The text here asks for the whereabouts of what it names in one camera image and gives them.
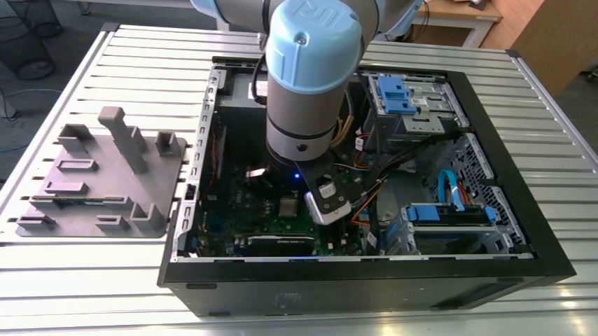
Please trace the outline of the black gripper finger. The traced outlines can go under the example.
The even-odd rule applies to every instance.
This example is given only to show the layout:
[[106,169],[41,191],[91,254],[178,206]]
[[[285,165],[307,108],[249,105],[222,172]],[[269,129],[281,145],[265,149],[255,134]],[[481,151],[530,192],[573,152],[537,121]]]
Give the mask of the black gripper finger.
[[267,190],[271,188],[269,177],[266,167],[249,167],[245,173],[245,186],[253,191]]

